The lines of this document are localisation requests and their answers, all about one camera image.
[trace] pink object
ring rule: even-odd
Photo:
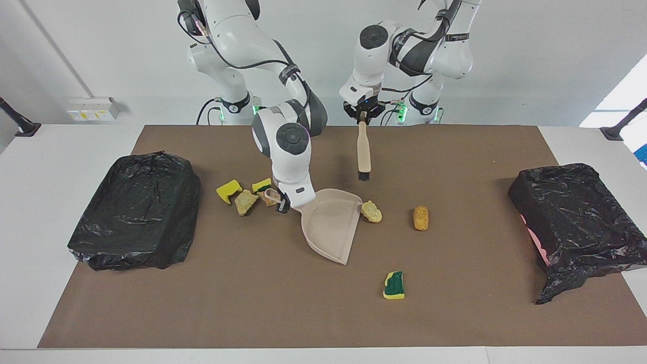
[[[542,248],[542,242],[539,241],[539,238],[534,233],[534,231],[530,230],[530,228],[528,227],[528,223],[525,221],[525,218],[523,217],[523,215],[520,214],[519,216],[521,216],[521,219],[523,220],[523,224],[526,225],[526,229],[528,229],[528,233],[530,233],[530,237],[532,238],[534,244],[537,246],[537,250],[539,251],[539,254],[542,256],[543,262],[546,263],[547,267],[550,266],[551,264],[548,263],[548,256],[547,256],[548,254],[546,252],[546,249]]]

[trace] beige dustpan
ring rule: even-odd
[[[266,190],[276,200],[278,192]],[[294,207],[301,213],[301,228],[308,245],[333,262],[346,265],[360,217],[362,199],[341,190],[327,188],[316,192],[314,201]]]

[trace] box covered with black plastic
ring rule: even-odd
[[[157,152],[118,159],[68,248],[94,270],[184,262],[193,242],[200,179],[189,161]]]
[[[508,195],[547,273],[537,304],[589,277],[647,264],[647,239],[588,165],[521,171]]]

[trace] black plastic bag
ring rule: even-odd
[[[589,277],[647,264],[647,239],[588,165],[521,171],[508,195],[547,273],[537,304],[581,287]]]
[[[191,163],[157,152],[118,159],[67,247],[94,270],[184,262],[193,242],[200,179]]]

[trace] white table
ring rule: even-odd
[[[598,130],[540,128],[561,165],[583,162],[647,231],[647,171]],[[647,347],[37,350],[76,265],[65,247],[142,126],[44,125],[0,155],[0,363],[647,363]],[[622,273],[647,312],[647,269]]]

